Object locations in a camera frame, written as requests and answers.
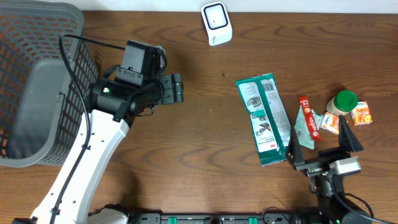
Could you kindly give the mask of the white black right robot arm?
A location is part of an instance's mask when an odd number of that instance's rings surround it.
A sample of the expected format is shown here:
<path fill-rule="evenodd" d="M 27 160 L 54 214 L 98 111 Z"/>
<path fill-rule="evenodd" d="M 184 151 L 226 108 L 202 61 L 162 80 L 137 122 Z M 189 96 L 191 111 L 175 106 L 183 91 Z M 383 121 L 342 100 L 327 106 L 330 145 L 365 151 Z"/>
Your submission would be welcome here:
<path fill-rule="evenodd" d="M 359 159 L 352 152 L 363 150 L 343 115 L 339 116 L 338 147 L 320 151 L 305 159 L 295 130 L 291 130 L 286 157 L 294 170 L 310 179 L 310 191 L 317 196 L 317 206 L 297 210 L 290 223 L 372 223 L 373 211 L 365 212 L 346 198 L 343 180 L 361 172 Z"/>

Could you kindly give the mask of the orange small box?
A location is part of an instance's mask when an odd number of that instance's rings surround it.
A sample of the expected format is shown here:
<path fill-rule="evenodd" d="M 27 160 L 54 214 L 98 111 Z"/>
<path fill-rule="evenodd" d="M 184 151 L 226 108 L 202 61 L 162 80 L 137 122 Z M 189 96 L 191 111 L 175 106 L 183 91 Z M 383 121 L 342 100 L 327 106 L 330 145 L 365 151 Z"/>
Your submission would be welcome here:
<path fill-rule="evenodd" d="M 371 124 L 373 119 L 366 101 L 359 101 L 357 106 L 351 111 L 351 117 L 355 126 Z"/>
<path fill-rule="evenodd" d="M 329 133 L 339 135 L 339 127 L 339 117 L 326 112 L 323 116 L 320 128 Z"/>

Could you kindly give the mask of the green lid cream jar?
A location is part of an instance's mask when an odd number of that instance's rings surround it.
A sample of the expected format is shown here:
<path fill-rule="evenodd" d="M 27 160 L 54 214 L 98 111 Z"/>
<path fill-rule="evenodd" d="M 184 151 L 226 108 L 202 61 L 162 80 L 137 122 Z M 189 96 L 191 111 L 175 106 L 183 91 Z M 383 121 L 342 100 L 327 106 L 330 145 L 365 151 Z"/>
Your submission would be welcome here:
<path fill-rule="evenodd" d="M 335 115 L 346 115 L 358 104 L 358 97 L 349 90 L 343 90 L 336 94 L 326 105 L 326 111 Z"/>

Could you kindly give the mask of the green white 3M package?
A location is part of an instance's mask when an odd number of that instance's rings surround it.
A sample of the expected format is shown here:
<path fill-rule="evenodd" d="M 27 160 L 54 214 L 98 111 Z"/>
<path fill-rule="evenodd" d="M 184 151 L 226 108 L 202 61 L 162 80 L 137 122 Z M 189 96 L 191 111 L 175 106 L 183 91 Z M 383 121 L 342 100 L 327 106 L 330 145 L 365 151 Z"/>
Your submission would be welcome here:
<path fill-rule="evenodd" d="M 272 73 L 235 82 L 251 121 L 262 166 L 286 160 L 291 124 Z"/>

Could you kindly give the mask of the white teal wipes packet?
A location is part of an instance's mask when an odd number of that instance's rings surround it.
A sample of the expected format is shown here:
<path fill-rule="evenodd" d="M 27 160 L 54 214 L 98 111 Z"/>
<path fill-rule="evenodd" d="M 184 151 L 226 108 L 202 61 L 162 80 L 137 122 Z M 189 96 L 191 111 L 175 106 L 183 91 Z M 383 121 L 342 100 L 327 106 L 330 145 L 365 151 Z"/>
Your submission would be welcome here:
<path fill-rule="evenodd" d="M 298 111 L 294 129 L 297 133 L 297 137 L 301 146 L 307 147 L 309 149 L 315 148 L 315 141 L 311 138 L 311 134 L 308 130 L 301 106 Z"/>

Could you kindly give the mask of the red snack stick packet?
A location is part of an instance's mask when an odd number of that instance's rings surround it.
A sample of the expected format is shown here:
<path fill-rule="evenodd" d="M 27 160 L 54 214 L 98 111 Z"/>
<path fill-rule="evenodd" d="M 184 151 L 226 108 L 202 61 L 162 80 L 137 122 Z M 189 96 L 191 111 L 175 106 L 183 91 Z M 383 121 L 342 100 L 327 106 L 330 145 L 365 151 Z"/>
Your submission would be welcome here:
<path fill-rule="evenodd" d="M 317 128 L 317 124 L 315 121 L 315 117 L 312 113 L 312 108 L 310 106 L 309 100 L 307 96 L 300 96 L 299 102 L 302 107 L 303 115 L 307 124 L 307 128 L 310 132 L 311 138 L 314 141 L 321 141 L 321 136 L 319 130 Z"/>

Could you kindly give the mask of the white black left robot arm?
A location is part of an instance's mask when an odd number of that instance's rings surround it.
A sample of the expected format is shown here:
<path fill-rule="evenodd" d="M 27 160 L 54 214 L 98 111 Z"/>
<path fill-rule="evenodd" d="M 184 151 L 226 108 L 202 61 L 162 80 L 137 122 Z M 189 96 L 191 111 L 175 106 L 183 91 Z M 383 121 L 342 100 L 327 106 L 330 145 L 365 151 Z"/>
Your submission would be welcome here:
<path fill-rule="evenodd" d="M 146 108 L 183 102 L 181 75 L 164 73 L 165 50 L 130 40 L 116 78 L 92 84 L 82 99 L 78 135 L 53 186 L 29 218 L 14 223 L 130 223 L 130 214 L 114 205 L 89 214 L 106 166 L 134 119 Z"/>

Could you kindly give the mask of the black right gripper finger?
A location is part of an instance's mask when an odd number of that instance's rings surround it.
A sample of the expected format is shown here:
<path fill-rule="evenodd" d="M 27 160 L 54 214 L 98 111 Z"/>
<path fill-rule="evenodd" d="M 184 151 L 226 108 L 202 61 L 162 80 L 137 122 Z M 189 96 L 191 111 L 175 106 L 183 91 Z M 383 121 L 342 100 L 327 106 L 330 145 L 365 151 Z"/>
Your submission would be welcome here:
<path fill-rule="evenodd" d="M 349 128 L 347 120 L 343 115 L 339 115 L 339 145 L 347 152 L 360 152 L 364 150 L 358 138 Z"/>
<path fill-rule="evenodd" d="M 299 143 L 299 139 L 297 137 L 297 133 L 295 132 L 294 127 L 292 126 L 290 129 L 290 140 L 286 153 L 286 158 L 289 164 L 295 170 L 302 170 L 305 165 L 305 159 L 302 154 L 301 145 Z"/>

